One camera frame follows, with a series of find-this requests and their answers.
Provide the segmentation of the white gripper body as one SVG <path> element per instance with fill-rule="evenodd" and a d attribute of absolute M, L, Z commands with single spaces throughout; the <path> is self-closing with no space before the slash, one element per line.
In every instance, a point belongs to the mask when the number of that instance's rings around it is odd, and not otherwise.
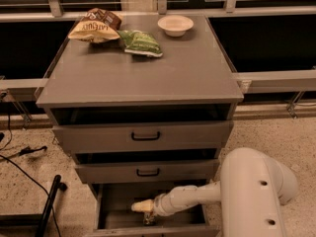
<path fill-rule="evenodd" d="M 157 196 L 153 201 L 153 212 L 159 216 L 171 216 L 177 212 L 173 205 L 174 194 L 169 192 Z"/>

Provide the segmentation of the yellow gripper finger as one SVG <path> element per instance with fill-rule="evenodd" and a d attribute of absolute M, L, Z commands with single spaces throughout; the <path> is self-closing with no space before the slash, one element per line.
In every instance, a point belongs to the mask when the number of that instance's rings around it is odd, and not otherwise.
<path fill-rule="evenodd" d="M 131 210 L 134 212 L 153 212 L 154 211 L 154 200 L 147 199 L 147 200 L 135 202 L 131 206 Z"/>

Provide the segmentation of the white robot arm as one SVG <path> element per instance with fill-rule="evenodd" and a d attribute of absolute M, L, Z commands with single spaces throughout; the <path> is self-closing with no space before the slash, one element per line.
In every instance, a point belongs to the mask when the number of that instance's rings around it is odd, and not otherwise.
<path fill-rule="evenodd" d="M 252 148 L 229 152 L 220 180 L 207 185 L 175 187 L 154 199 L 136 202 L 135 212 L 171 216 L 198 204 L 221 203 L 223 237 L 287 237 L 280 207 L 298 192 L 293 172 Z"/>

